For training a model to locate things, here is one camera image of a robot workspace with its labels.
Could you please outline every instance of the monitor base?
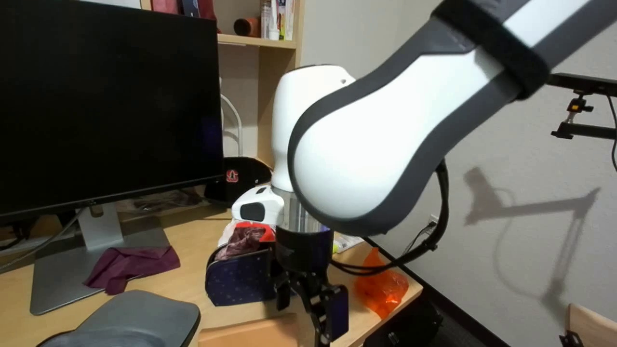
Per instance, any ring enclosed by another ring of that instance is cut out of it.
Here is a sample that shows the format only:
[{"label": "monitor base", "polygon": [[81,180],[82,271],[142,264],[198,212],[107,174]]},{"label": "monitor base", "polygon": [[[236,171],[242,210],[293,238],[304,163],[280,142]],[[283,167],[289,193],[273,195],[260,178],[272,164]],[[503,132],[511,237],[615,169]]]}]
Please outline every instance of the monitor base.
[{"label": "monitor base", "polygon": [[[104,210],[105,218],[92,217],[87,210],[80,217],[86,242],[62,240],[36,254],[30,313],[39,316],[103,291],[87,287],[83,282],[90,276],[94,265],[107,248],[169,246],[167,236],[156,217],[145,217],[124,224],[124,232],[121,233],[119,222],[107,218],[115,218],[117,221],[113,204],[106,204]],[[92,220],[82,223],[83,218],[102,220],[93,224]],[[99,228],[88,230],[86,226]]]}]

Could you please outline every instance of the wooden desk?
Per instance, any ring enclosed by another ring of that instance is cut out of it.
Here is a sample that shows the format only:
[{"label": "wooden desk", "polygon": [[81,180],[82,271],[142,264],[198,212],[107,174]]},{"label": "wooden desk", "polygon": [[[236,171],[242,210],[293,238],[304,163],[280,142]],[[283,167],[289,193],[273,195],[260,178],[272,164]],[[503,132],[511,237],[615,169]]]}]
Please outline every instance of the wooden desk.
[{"label": "wooden desk", "polygon": [[[282,312],[276,311],[274,302],[226,307],[212,305],[204,290],[205,266],[231,216],[229,212],[209,217],[207,214],[202,207],[161,217],[161,224],[165,228],[169,242],[180,257],[181,267],[163,274],[133,280],[129,282],[126,290],[145,290],[171,299],[195,303],[201,310],[198,332],[202,328],[296,312],[300,327],[299,346],[312,347],[313,326],[298,298],[292,299],[290,307]],[[361,264],[369,250],[370,246],[364,243],[340,254],[341,257],[338,259]],[[33,265],[29,265],[0,275],[0,337],[2,337],[0,345],[35,346],[55,333],[73,330],[111,298],[105,293],[99,293],[45,315],[33,316],[29,311],[33,268]],[[383,321],[356,300],[353,295],[355,277],[331,267],[329,278],[332,283],[345,284],[350,292],[349,332],[335,341],[333,346],[358,346],[383,324]],[[409,290],[396,312],[417,298],[422,291],[422,286],[416,281],[409,277],[407,280]],[[197,334],[191,342],[191,347],[197,346],[196,338]]]}]

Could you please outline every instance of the velcro strap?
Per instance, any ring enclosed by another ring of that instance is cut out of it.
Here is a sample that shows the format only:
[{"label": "velcro strap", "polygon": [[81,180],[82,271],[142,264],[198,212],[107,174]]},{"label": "velcro strap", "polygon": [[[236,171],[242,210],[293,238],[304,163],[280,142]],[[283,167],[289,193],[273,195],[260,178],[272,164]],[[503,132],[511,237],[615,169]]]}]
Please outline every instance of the velcro strap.
[{"label": "velcro strap", "polygon": [[550,69],[546,62],[473,1],[444,0],[433,11],[433,16],[497,59],[521,86],[522,92],[517,99],[527,99],[548,80]]}]

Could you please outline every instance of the gray mouse pad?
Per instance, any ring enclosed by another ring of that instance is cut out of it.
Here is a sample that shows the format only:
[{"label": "gray mouse pad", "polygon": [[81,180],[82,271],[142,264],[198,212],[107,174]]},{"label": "gray mouse pad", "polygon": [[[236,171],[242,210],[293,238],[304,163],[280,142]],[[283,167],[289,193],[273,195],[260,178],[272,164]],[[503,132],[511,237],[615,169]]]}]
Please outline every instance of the gray mouse pad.
[{"label": "gray mouse pad", "polygon": [[119,294],[76,330],[51,337],[40,347],[185,347],[199,326],[195,304],[146,291]]}]

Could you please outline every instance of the navy blue bag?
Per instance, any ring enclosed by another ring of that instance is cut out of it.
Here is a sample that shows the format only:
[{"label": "navy blue bag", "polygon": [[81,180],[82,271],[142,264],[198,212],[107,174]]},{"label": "navy blue bag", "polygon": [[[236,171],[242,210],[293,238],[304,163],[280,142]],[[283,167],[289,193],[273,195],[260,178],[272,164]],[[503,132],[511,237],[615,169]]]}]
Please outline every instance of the navy blue bag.
[{"label": "navy blue bag", "polygon": [[276,298],[274,284],[268,275],[270,249],[243,254],[223,261],[210,256],[205,271],[205,291],[214,306],[230,306]]}]

